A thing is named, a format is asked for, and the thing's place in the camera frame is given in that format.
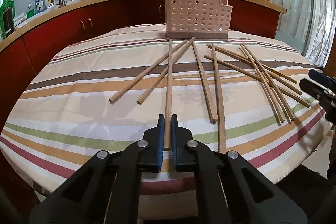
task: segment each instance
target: kitchen counter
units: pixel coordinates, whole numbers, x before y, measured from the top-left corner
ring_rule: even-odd
[[[40,17],[37,17],[36,19],[30,21],[26,25],[20,28],[16,28],[16,31],[12,33],[9,37],[5,38],[2,42],[0,42],[0,52],[4,50],[6,47],[8,47],[12,42],[14,42],[16,39],[18,39],[20,36],[24,35],[26,32],[30,31],[31,29],[43,24],[44,22],[57,17],[61,14],[67,13],[69,11],[85,7],[88,5],[100,3],[100,2],[105,2],[105,1],[110,1],[110,0],[84,0],[84,1],[79,1],[74,4],[70,4],[65,7],[61,7],[59,9],[53,10],[49,13],[46,13],[45,15],[42,15]],[[257,5],[261,5],[263,7],[275,10],[276,12],[286,14],[287,9],[276,5],[272,2],[266,1],[266,0],[244,0],[248,1]]]

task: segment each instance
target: thermos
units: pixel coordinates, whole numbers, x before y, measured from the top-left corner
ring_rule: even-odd
[[[14,28],[15,6],[12,0],[3,0],[0,7],[0,28],[2,39],[15,31]]]

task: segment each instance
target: chopstick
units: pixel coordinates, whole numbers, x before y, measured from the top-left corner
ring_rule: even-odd
[[[193,49],[194,49],[194,54],[195,54],[195,57],[196,57],[196,62],[197,62],[198,70],[199,70],[199,75],[201,76],[201,81],[202,81],[202,86],[203,86],[203,91],[204,91],[204,97],[205,97],[205,102],[206,102],[208,112],[209,112],[210,122],[211,123],[216,123],[217,120],[218,120],[218,115],[217,115],[215,103],[214,103],[213,98],[211,96],[211,91],[210,91],[210,88],[209,88],[208,79],[205,75],[205,71],[204,71],[200,56],[198,54],[198,51],[197,51],[197,48],[196,48],[196,45],[195,45],[194,42],[193,42]]]
[[[172,50],[172,52],[176,52],[179,48],[181,48],[183,45],[187,43],[187,39],[181,42],[179,45],[175,46]],[[164,60],[167,59],[169,55],[169,52],[167,52],[165,55],[163,55],[161,58],[159,58],[154,64],[152,64],[150,67],[146,68],[142,73],[140,73],[136,78],[134,78],[130,83],[125,85],[121,90],[119,90],[117,93],[115,93],[112,97],[109,98],[109,101],[111,104],[114,104],[116,101],[118,101],[127,91],[129,91],[136,83],[138,83],[147,73],[152,71],[157,65],[162,63]]]
[[[221,86],[221,77],[219,75],[216,50],[215,50],[214,45],[212,45],[211,53],[213,57],[215,82],[216,82],[215,86],[216,86],[217,113],[218,113],[218,151],[224,154],[226,150],[224,102],[223,102],[223,93],[222,93],[222,86]]]
[[[163,148],[169,150],[170,145],[170,121],[171,121],[171,93],[172,93],[172,78],[173,78],[173,42],[169,40],[169,56],[168,56],[168,77],[166,91],[166,110],[165,110],[165,134]]]
[[[211,56],[207,55],[207,54],[204,55],[204,58],[213,61],[213,58],[212,58]],[[250,72],[248,72],[248,71],[246,71],[246,70],[244,70],[244,69],[241,69],[241,68],[239,68],[239,67],[237,67],[237,66],[235,66],[235,65],[232,65],[232,64],[230,64],[230,63],[227,63],[227,62],[222,61],[222,60],[219,60],[219,59],[217,59],[217,62],[220,63],[220,64],[222,64],[222,65],[224,65],[224,66],[226,66],[226,67],[228,67],[228,68],[231,68],[231,69],[233,69],[233,70],[236,70],[236,71],[238,71],[238,72],[240,72],[240,73],[242,73],[242,74],[245,74],[245,75],[247,75],[247,76],[249,76],[249,77],[251,77],[251,78],[253,78],[253,79],[255,79],[255,80],[261,82],[261,79],[260,79],[257,75],[255,75],[255,74],[253,74],[253,73],[250,73]],[[285,95],[291,97],[292,99],[296,100],[296,101],[299,102],[301,105],[303,105],[303,106],[305,106],[305,107],[310,107],[310,103],[308,103],[307,101],[305,101],[305,100],[303,100],[302,98],[298,97],[297,95],[295,95],[295,94],[289,92],[288,90],[285,90],[284,88],[282,88],[282,87],[280,87],[280,86],[278,86],[278,88],[279,88],[279,90],[280,90],[283,94],[285,94]]]
[[[247,65],[251,65],[251,62],[246,57],[244,57],[244,56],[242,56],[242,55],[240,55],[238,53],[226,50],[226,49],[218,47],[218,46],[215,46],[215,49],[216,49],[217,52],[221,52],[221,53],[226,54],[226,55],[228,55],[228,56],[230,56],[230,57],[232,57],[232,58],[234,58],[236,60],[242,61],[243,63],[245,63]],[[281,73],[281,72],[279,72],[279,71],[277,71],[277,70],[275,70],[275,69],[273,69],[271,67],[268,67],[267,65],[262,64],[262,66],[265,69],[267,69],[267,70],[269,70],[269,71],[271,71],[271,72],[273,72],[273,73],[275,73],[275,74],[277,74],[279,76],[282,76],[283,78],[287,79],[288,81],[291,81],[291,82],[293,82],[295,84],[297,83],[297,80],[293,79],[292,77],[289,77],[288,75],[285,75],[285,74],[283,74],[283,73]]]
[[[244,50],[246,56],[249,58],[250,62],[252,63],[253,68],[256,70],[257,74],[259,75],[259,78],[261,79],[261,82],[263,83],[263,88],[265,90],[266,96],[270,102],[270,104],[274,106],[277,114],[278,114],[278,118],[281,122],[285,121],[285,117],[283,116],[282,111],[279,108],[278,105],[278,101],[273,93],[273,91],[271,90],[271,88],[269,87],[269,83],[266,81],[266,78],[264,77],[264,75],[261,73],[261,71],[259,70],[258,66],[256,65],[256,63],[253,60],[253,57],[250,55],[250,53],[243,47],[243,45],[241,45],[242,49]]]
[[[265,70],[265,68],[261,65],[261,63],[259,62],[259,60],[254,56],[254,54],[248,49],[248,47],[246,47],[246,45],[241,44],[241,46],[246,49],[248,51],[248,53],[250,54],[250,56],[254,59],[254,61],[257,63],[257,65],[259,66],[259,68],[261,69],[261,71],[264,73],[264,75],[266,76],[266,78],[268,79],[270,85],[272,88],[274,88],[276,94],[279,96],[283,106],[285,107],[289,118],[294,121],[294,113],[292,111],[292,109],[290,108],[290,106],[288,105],[286,99],[283,97],[282,93],[280,92],[279,88],[275,85],[273,79],[270,77],[270,75],[268,74],[268,72]]]
[[[190,47],[190,45],[192,44],[192,42],[195,40],[195,37],[193,37],[192,39],[189,40],[189,42],[187,44],[185,44],[185,46],[183,47],[183,49],[181,49],[180,52],[178,52],[176,54],[176,56],[173,57],[173,65],[182,57],[182,55],[187,51],[187,49]],[[144,93],[142,93],[142,95],[138,98],[137,103],[139,105],[141,105],[146,98],[151,94],[151,92],[153,91],[153,89],[156,88],[156,86],[161,82],[161,80],[165,77],[165,75],[168,72],[168,66],[162,71],[162,73],[160,73],[160,75],[156,78],[156,81],[149,86]]]

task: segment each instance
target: perforated basket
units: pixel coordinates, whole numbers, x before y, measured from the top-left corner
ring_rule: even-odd
[[[226,39],[232,6],[227,0],[165,0],[168,38]]]

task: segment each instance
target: striped tablecloth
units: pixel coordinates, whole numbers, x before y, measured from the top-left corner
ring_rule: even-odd
[[[210,54],[206,43],[196,41],[202,57]],[[248,45],[268,66],[298,81],[313,68],[290,46],[273,39],[230,31],[229,41],[214,44],[241,53],[240,43]],[[141,139],[146,129],[156,126],[159,114],[164,114],[166,78],[142,105],[136,101],[167,60],[115,104],[108,98],[165,54],[168,44],[165,25],[141,25],[65,48],[14,106],[0,137],[3,153],[26,180],[53,191],[97,151],[120,151]],[[253,71],[224,54],[217,53],[217,58]],[[202,62],[215,98],[212,63],[204,58]],[[310,108],[286,96],[296,118],[291,124],[285,121],[280,125],[258,81],[225,66],[219,69],[227,148],[242,154],[272,182],[280,181],[303,162],[330,129],[324,110],[305,93],[302,98],[311,103]],[[173,67],[172,113],[196,140],[217,150],[217,124],[209,122],[192,47]],[[169,159],[169,152],[164,152],[162,172],[142,175],[141,219],[197,213],[193,174],[175,173]]]

